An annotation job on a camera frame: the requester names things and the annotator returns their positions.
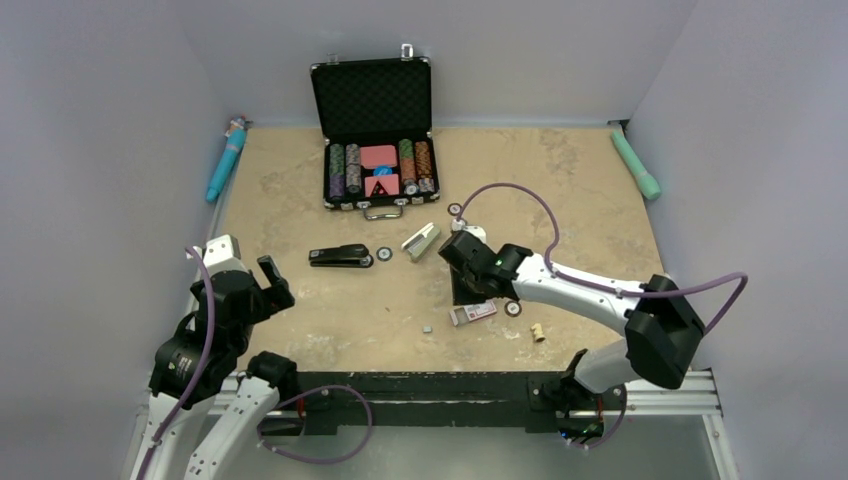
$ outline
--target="small card package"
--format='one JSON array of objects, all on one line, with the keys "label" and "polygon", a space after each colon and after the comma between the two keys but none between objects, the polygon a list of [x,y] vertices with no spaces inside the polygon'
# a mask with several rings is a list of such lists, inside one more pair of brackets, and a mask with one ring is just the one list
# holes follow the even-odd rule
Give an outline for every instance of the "small card package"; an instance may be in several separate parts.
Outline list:
[{"label": "small card package", "polygon": [[463,305],[456,307],[451,310],[450,314],[453,326],[459,327],[466,323],[480,320],[481,318],[490,317],[497,312],[498,309],[495,307],[495,302],[492,300],[486,300],[485,302],[478,303],[476,305]]}]

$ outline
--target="case handle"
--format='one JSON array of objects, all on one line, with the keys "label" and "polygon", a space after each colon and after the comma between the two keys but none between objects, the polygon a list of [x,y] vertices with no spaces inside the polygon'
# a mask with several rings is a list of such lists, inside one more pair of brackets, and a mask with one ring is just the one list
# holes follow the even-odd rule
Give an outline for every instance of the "case handle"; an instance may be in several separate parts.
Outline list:
[{"label": "case handle", "polygon": [[365,207],[362,209],[362,214],[365,216],[365,220],[387,220],[390,218],[400,218],[403,215],[403,205],[397,205],[397,207],[397,212],[381,213],[378,215],[368,215],[369,207]]}]

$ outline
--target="open case lid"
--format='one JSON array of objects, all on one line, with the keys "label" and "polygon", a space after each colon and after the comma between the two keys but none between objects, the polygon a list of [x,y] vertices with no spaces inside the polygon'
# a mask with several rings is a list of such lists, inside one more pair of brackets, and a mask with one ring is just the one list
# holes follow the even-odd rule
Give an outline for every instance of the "open case lid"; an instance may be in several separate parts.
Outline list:
[{"label": "open case lid", "polygon": [[312,88],[321,130],[334,141],[403,136],[433,125],[427,57],[313,65]]}]

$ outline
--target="case latch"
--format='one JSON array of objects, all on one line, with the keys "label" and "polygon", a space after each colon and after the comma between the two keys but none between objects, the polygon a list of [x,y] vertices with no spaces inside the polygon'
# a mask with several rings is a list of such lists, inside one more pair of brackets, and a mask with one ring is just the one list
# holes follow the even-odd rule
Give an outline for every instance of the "case latch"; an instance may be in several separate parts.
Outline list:
[{"label": "case latch", "polygon": [[412,60],[413,57],[412,44],[404,43],[400,46],[400,59],[401,60]]}]

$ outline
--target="cable connector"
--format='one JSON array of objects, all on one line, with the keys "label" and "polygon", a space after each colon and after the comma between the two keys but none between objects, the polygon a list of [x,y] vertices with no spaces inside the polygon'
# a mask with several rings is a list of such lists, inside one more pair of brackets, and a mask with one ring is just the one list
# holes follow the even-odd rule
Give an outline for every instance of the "cable connector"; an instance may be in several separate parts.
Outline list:
[{"label": "cable connector", "polygon": [[148,450],[153,450],[153,449],[161,447],[161,446],[162,446],[162,439],[161,438],[159,440],[153,440],[153,436],[151,436],[150,440],[147,441],[147,449]]},{"label": "cable connector", "polygon": [[465,219],[457,220],[455,218],[452,218],[451,219],[451,232],[458,232],[458,231],[462,230],[463,228],[465,228],[466,225],[468,225],[468,222],[466,222]]},{"label": "cable connector", "polygon": [[[192,246],[191,249],[194,250],[195,252],[197,252],[197,254],[200,255],[200,258],[203,258],[203,249],[202,248]],[[190,253],[186,252],[186,259],[191,260],[192,258],[194,258],[194,257],[192,257]]]}]

